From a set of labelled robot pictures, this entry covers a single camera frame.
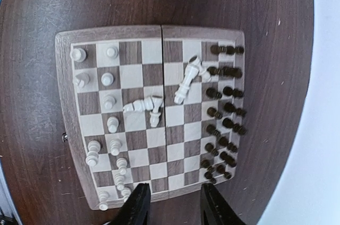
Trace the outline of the white rook chess piece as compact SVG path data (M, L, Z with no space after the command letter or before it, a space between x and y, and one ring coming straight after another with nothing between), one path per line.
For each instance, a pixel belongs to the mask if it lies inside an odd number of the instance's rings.
M101 191L98 194L98 198L99 198L99 209L101 211L106 211L108 210L108 199L109 199L110 195L107 191Z

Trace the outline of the wooden chess board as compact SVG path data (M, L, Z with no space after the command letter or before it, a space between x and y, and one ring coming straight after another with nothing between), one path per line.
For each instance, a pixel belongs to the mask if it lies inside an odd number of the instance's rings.
M58 90L89 207L152 201L234 177L247 132L240 30L131 25L60 32Z

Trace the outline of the white king chess piece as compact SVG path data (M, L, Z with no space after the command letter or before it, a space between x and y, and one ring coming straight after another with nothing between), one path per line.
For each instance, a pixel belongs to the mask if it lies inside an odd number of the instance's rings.
M88 153L86 156L86 164L90 167L95 167L99 162L99 151L101 145L98 141L92 140L88 143Z

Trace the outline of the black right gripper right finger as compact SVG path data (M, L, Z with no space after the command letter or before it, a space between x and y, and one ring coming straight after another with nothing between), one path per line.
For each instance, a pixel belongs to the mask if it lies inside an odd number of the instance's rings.
M212 183L204 183L200 190L202 225L245 225Z

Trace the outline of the white pawn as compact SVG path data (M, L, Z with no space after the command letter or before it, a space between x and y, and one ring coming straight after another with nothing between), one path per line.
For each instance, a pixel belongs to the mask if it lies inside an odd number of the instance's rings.
M121 151L122 143L119 139L112 139L109 143L110 153L113 156L119 155Z
M115 116L109 117L107 120L107 128L110 133L116 133L119 127L119 120Z
M117 159L116 165L117 165L118 171L121 175L125 175L127 173L128 162L125 158Z
M103 99L103 107L106 110L111 110L116 104L116 99L112 95L106 95Z
M119 56L119 51L117 47L108 47L106 49L106 56L110 59L116 59Z

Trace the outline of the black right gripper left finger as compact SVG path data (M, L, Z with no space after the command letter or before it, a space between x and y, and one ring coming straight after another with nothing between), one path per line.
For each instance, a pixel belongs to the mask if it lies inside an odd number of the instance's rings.
M123 204L117 216L109 225L139 225L148 224L151 191L149 184L139 183L130 197Z

